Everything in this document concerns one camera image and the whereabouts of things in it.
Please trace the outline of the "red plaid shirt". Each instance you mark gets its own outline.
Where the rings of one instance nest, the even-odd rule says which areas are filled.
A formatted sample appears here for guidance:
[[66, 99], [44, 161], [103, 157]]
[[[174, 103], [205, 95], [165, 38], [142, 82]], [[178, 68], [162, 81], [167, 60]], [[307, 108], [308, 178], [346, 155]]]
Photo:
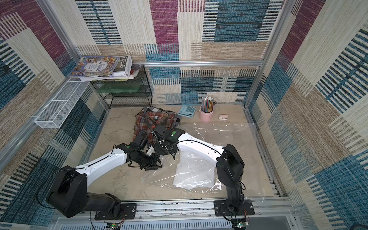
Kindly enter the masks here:
[[136, 115], [133, 140], [135, 140], [139, 134], [146, 134], [148, 142], [153, 144], [156, 142], [156, 139], [151, 132], [157, 125], [163, 125], [167, 129], [170, 129], [179, 126], [181, 119], [182, 117], [180, 115], [170, 110], [163, 110], [156, 107], [144, 107]]

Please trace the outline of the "clear plastic vacuum bag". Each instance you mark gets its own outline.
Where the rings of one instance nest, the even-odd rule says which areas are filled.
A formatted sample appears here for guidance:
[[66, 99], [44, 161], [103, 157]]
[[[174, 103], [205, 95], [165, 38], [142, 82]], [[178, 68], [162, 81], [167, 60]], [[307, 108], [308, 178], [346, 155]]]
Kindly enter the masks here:
[[[246, 158], [245, 142], [246, 132], [249, 129], [248, 123], [185, 122], [180, 124], [179, 128], [199, 140], [214, 145], [231, 144], [242, 159]], [[217, 178], [215, 165], [204, 158], [187, 151], [179, 151], [175, 158], [167, 155], [161, 156], [160, 160], [163, 164], [162, 168], [146, 172], [141, 178], [143, 184], [181, 192], [225, 194], [225, 185]]]

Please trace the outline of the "white shirt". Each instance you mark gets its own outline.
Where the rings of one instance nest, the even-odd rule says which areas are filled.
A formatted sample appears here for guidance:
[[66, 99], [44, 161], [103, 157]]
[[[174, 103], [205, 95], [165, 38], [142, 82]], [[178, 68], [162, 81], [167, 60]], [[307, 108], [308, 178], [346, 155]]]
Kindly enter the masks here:
[[197, 188], [212, 188], [214, 185], [215, 167], [195, 154], [181, 151], [173, 186], [194, 190]]

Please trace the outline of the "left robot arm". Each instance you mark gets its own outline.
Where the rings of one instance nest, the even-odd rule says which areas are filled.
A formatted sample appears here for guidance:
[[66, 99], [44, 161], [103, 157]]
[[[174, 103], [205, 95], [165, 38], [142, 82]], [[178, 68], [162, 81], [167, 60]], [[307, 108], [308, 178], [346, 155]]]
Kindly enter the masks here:
[[71, 218], [81, 212], [94, 211], [116, 219], [123, 214], [121, 200], [113, 194], [90, 193], [88, 187], [114, 168], [136, 163], [141, 170], [161, 168], [161, 160], [155, 153], [147, 154], [146, 135], [139, 135], [129, 144], [113, 146], [107, 154], [74, 168], [65, 166], [56, 173], [46, 201], [65, 217]]

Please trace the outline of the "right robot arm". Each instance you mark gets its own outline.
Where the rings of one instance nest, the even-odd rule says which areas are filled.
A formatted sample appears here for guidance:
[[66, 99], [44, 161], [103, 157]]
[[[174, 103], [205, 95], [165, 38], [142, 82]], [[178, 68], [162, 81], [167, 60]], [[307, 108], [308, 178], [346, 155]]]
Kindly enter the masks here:
[[244, 161], [233, 145], [211, 144], [193, 137], [182, 129], [167, 129], [163, 125], [156, 125], [151, 134], [158, 145], [157, 153], [175, 155], [178, 151], [188, 152], [215, 166], [218, 180], [226, 186], [226, 207], [229, 213], [235, 215], [240, 212], [244, 202], [245, 186], [241, 180]]

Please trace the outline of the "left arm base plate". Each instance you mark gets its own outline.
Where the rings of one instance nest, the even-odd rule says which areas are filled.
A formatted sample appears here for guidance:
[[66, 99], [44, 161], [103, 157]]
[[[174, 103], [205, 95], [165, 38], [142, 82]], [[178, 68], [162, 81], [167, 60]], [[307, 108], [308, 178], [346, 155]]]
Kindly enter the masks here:
[[137, 203], [121, 203], [110, 212], [96, 212], [94, 220], [133, 220], [136, 215]]

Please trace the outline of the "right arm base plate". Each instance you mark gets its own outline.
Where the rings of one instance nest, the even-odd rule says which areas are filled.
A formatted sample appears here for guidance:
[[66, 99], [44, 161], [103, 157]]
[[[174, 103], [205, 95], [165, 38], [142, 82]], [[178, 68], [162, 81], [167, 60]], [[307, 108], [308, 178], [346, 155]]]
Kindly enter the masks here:
[[251, 200], [246, 199], [242, 204], [235, 206], [231, 205], [227, 200], [215, 200], [213, 201], [215, 215], [217, 217], [230, 217], [230, 216], [252, 216], [255, 214], [254, 205]]

